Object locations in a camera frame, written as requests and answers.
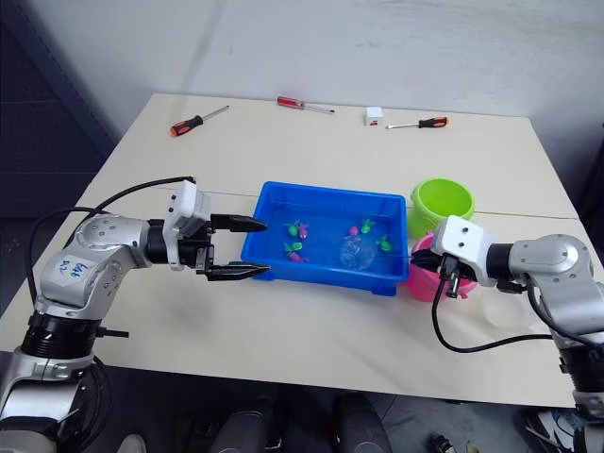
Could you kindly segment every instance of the red-handled screwdriver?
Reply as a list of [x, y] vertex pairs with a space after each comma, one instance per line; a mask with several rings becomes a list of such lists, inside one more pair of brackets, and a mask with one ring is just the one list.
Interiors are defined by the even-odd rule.
[[181, 121], [180, 123], [176, 123], [172, 127], [170, 127], [170, 133], [173, 137], [178, 137], [179, 135], [186, 134], [194, 127], [198, 127], [203, 125], [209, 118], [212, 116], [216, 116], [219, 113], [222, 113], [225, 110], [228, 110], [229, 106], [224, 106], [221, 109], [215, 110], [212, 113], [208, 113], [206, 116], [196, 115], [190, 120]]
[[282, 107], [289, 107], [290, 109], [322, 111], [323, 113], [336, 112], [336, 110], [334, 109], [325, 109], [323, 107], [309, 106], [305, 101], [299, 101], [298, 99], [292, 99], [291, 97], [284, 96], [280, 96], [277, 98], [277, 105]]
[[446, 116], [438, 118], [430, 118], [429, 120], [420, 120], [419, 123], [409, 123], [408, 125], [388, 125], [387, 129], [399, 129], [400, 127], [445, 127], [449, 124], [449, 119]]

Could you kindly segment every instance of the white wall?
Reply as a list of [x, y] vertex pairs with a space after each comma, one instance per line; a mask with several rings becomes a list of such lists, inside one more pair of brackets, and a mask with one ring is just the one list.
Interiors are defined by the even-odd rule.
[[576, 194], [603, 135], [599, 0], [25, 6], [118, 136], [152, 92], [528, 116]]

